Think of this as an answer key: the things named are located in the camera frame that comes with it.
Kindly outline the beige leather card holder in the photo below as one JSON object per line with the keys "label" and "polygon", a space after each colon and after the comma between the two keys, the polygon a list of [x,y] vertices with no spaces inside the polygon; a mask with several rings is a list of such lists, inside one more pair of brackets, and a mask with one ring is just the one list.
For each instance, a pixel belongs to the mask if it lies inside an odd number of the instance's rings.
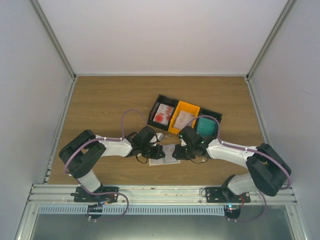
{"label": "beige leather card holder", "polygon": [[159,159],[149,159],[149,166],[160,166],[160,165],[173,165],[180,164],[181,161],[173,157],[173,152],[175,150],[174,144],[163,145],[162,148],[165,156]]}

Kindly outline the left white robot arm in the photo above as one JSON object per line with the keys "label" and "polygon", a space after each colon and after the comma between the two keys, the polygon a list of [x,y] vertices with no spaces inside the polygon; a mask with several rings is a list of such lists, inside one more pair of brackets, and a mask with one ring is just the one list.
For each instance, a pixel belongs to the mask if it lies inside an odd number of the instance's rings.
{"label": "left white robot arm", "polygon": [[162,138],[149,126],[120,138],[102,137],[85,130],[64,146],[58,156],[64,163],[64,172],[86,189],[85,195],[90,201],[98,202],[103,197],[103,189],[93,171],[97,161],[101,157],[114,156],[164,158],[163,146],[158,145]]}

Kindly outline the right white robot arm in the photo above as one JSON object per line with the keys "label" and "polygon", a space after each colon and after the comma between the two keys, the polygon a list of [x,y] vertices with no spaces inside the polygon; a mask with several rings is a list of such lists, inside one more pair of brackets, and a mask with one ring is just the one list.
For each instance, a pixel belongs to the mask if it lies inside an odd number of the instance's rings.
{"label": "right white robot arm", "polygon": [[254,191],[274,197],[279,190],[291,186],[290,167],[269,144],[232,144],[214,136],[202,137],[190,126],[183,128],[178,137],[181,144],[177,144],[172,153],[177,160],[219,159],[248,170],[246,174],[231,175],[221,186],[221,196],[228,203],[234,202],[241,194]]}

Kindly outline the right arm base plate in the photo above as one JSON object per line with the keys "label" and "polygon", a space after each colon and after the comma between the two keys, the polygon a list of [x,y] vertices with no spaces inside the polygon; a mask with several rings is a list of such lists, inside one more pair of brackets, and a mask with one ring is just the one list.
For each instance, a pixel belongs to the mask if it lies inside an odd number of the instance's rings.
{"label": "right arm base plate", "polygon": [[200,191],[200,195],[206,199],[207,203],[223,204],[223,212],[227,220],[237,221],[244,204],[251,202],[248,192],[236,195],[222,186],[205,187]]}

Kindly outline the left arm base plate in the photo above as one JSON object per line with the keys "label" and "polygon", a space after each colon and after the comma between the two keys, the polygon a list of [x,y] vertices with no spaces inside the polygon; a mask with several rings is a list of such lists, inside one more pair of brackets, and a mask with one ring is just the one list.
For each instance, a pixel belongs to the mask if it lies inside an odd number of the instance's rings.
{"label": "left arm base plate", "polygon": [[113,204],[118,201],[119,188],[116,186],[101,185],[91,192],[82,185],[70,194],[75,203],[89,203],[85,216],[88,220],[98,220],[102,216],[103,205]]}

